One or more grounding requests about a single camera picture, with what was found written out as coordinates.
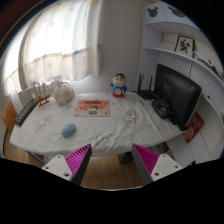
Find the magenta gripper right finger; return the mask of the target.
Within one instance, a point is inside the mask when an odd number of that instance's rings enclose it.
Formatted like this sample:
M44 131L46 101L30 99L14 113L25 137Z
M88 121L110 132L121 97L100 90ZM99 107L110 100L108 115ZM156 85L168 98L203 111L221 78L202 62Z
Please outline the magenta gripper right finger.
M144 185L148 185L182 169L167 154L157 155L140 145L132 145L132 155Z

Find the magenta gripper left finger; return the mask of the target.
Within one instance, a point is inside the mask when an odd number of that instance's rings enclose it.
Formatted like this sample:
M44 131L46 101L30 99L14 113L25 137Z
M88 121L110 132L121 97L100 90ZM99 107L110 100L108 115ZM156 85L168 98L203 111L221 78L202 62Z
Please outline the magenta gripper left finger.
M87 144L66 156L56 155L42 169L80 185L91 155L91 145Z

